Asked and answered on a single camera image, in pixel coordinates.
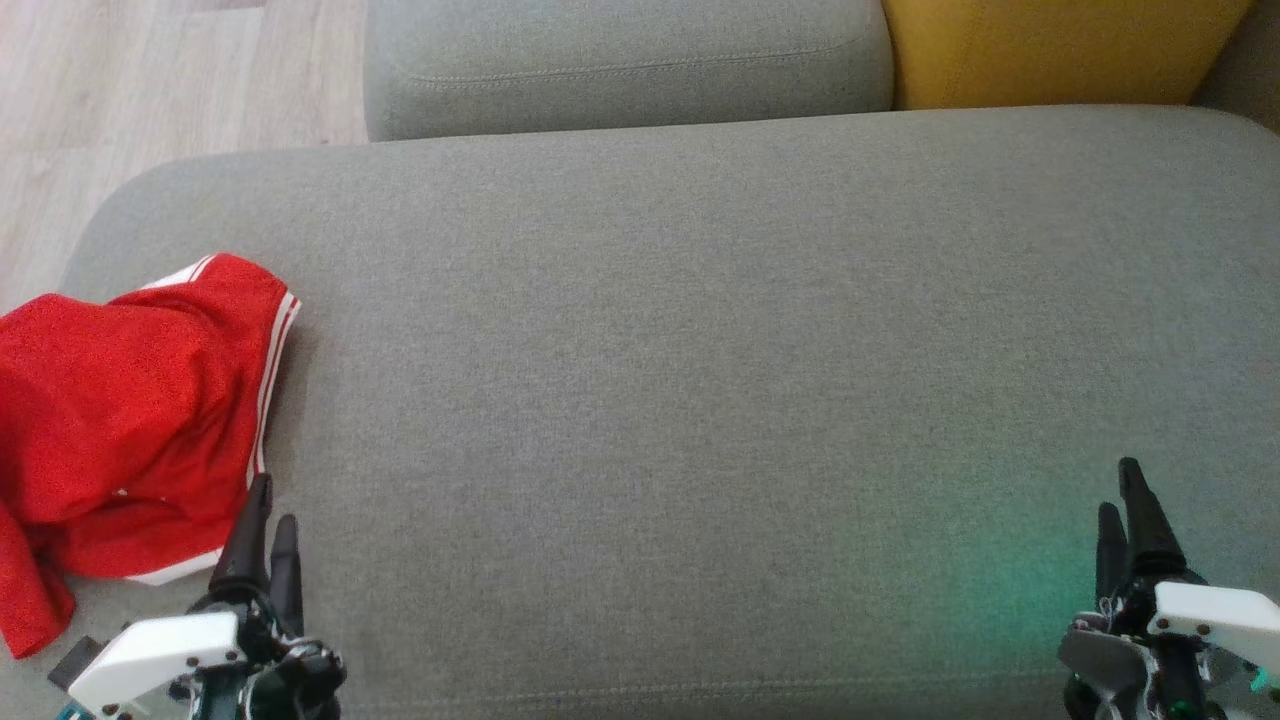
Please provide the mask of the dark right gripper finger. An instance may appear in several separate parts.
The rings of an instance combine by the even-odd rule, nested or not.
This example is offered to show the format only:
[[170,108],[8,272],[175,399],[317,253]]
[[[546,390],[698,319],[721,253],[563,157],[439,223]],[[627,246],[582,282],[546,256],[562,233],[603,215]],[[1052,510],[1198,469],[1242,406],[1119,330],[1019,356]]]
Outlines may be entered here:
[[1094,597],[1098,606],[1110,606],[1126,582],[1128,538],[1116,505],[1102,502],[1097,509],[1094,552]]
[[1148,579],[1183,577],[1188,570],[1187,557],[1140,464],[1134,457],[1121,457],[1117,471],[1128,521],[1132,575]]

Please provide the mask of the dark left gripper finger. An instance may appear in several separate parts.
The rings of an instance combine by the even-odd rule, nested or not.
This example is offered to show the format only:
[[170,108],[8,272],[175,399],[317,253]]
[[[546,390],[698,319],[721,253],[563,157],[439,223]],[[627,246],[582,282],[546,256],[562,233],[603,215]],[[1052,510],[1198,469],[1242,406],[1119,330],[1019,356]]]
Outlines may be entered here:
[[210,577],[211,593],[256,593],[268,588],[265,539],[271,505],[273,478],[259,473]]
[[298,524],[294,515],[279,519],[270,550],[270,601],[282,628],[291,635],[305,633]]

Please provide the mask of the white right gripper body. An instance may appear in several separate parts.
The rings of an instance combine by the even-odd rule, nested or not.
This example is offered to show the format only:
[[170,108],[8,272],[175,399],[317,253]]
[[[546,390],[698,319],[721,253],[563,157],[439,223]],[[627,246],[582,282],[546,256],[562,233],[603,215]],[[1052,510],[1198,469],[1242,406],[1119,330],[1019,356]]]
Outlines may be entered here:
[[1100,682],[1102,719],[1277,717],[1277,602],[1266,594],[1137,580],[1100,611],[1135,651]]

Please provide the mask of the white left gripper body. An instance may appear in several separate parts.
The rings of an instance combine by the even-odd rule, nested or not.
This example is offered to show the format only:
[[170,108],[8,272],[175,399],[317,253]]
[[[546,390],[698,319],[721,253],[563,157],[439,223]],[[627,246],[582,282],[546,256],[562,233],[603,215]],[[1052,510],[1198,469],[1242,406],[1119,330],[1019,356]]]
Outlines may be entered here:
[[141,719],[154,692],[184,719],[338,719],[346,661],[282,628],[270,594],[232,603],[210,593],[188,614],[132,623],[68,655],[68,696],[82,719]]

